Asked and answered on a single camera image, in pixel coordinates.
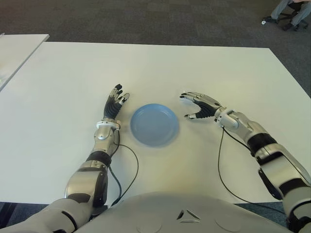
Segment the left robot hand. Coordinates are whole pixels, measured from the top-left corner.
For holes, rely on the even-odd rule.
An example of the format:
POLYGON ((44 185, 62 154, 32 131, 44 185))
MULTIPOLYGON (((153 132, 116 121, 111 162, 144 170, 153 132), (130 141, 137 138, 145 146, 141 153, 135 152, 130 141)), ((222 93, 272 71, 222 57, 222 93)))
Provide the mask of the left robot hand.
POLYGON ((125 93, 122 95, 122 85, 116 85, 110 92, 104 106, 103 118, 115 119, 121 110, 124 103, 129 99, 130 94, 125 93))

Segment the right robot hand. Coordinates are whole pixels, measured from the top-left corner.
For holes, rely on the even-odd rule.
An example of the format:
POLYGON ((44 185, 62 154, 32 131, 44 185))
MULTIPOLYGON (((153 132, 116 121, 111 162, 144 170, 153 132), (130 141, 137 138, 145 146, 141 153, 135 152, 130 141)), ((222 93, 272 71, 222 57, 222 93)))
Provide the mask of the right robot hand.
POLYGON ((214 117, 218 110, 223 110, 224 107, 215 99, 202 93, 185 92, 179 96, 180 99, 189 100, 196 104, 200 110, 194 114, 186 114, 187 119, 202 119, 214 117))

